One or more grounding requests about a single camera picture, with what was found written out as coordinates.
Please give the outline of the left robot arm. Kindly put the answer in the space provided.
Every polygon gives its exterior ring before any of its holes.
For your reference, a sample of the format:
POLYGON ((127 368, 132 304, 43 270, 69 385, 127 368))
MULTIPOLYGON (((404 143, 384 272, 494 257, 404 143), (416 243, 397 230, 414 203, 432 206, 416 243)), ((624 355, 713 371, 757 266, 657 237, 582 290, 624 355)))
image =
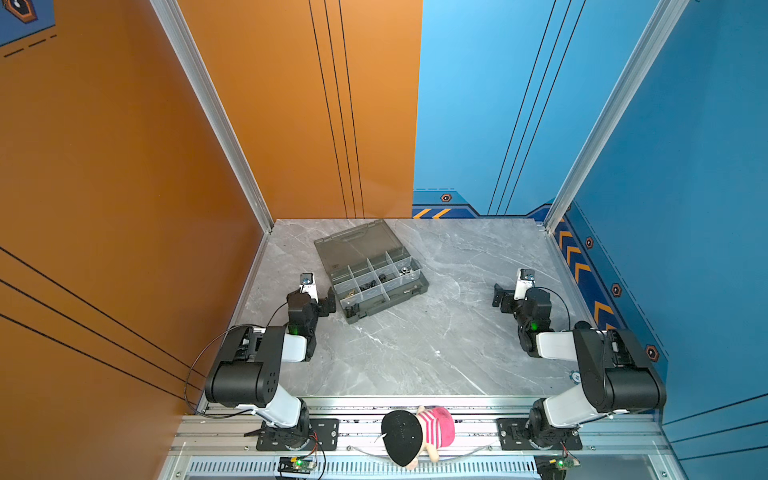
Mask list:
POLYGON ((280 385, 285 363, 312 359, 318 321, 336 311, 336 296, 315 299, 304 288, 286 297, 288 320, 283 325, 238 325, 224 335, 205 383, 211 403, 257 416, 262 426, 247 432, 265 451, 301 450, 319 444, 306 402, 280 385))

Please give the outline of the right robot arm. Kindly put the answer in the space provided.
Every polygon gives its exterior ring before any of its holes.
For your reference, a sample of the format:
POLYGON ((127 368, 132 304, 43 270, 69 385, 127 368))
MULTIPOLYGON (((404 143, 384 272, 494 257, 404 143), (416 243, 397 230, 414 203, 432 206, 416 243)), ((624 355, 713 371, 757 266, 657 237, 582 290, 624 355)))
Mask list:
POLYGON ((664 383, 633 332, 600 330, 585 321, 556 331, 551 326, 550 291, 527 284, 514 290, 496 284, 492 305, 514 317, 527 355, 574 362, 580 374, 576 386, 536 400, 527 418, 498 420, 504 450, 579 447, 579 430, 587 423, 665 405, 664 383))

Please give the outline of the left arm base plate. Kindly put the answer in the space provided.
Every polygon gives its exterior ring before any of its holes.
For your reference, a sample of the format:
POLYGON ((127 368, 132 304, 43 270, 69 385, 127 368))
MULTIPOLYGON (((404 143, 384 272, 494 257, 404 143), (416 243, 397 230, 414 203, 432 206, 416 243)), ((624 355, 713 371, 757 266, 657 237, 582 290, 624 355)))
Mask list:
POLYGON ((309 451, 315 446, 323 451, 335 451, 339 440, 340 421, 335 418, 309 418, 292 428, 263 427, 258 435, 256 450, 309 451))

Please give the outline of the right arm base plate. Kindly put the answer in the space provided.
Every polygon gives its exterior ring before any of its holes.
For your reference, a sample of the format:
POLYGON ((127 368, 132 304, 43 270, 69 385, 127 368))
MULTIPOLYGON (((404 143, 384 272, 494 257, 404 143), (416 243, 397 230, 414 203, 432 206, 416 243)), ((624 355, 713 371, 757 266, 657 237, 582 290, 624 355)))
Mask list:
POLYGON ((504 451, 583 449, 576 428, 555 428, 544 421, 534 427, 529 418, 508 417, 496 420, 497 436, 504 451))

